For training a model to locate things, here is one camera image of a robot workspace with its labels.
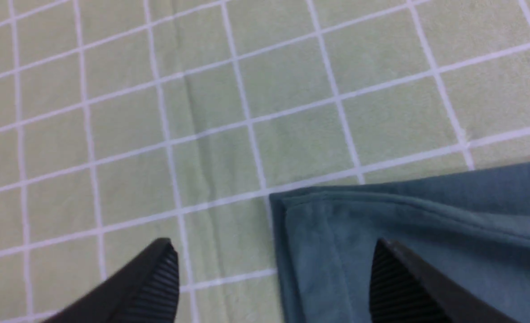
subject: blue-green towel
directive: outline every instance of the blue-green towel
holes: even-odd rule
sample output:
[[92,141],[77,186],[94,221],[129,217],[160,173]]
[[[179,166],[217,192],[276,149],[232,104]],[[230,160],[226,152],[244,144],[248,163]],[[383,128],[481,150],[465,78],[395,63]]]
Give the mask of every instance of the blue-green towel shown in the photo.
[[530,323],[530,163],[271,195],[287,323],[369,323],[372,255],[398,240]]

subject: folded towel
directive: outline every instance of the folded towel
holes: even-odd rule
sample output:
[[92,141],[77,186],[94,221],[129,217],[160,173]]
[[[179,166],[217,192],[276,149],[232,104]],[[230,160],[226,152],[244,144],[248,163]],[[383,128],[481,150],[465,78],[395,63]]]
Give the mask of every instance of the folded towel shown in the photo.
[[379,238],[530,323],[530,163],[271,195],[287,323],[369,323]]

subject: fabric fold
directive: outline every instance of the fabric fold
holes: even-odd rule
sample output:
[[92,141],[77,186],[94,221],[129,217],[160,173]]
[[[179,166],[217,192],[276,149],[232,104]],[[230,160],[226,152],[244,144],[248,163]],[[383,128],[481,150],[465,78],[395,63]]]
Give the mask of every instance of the fabric fold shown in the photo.
[[380,237],[530,323],[530,163],[409,182],[271,195],[287,323],[371,321]]

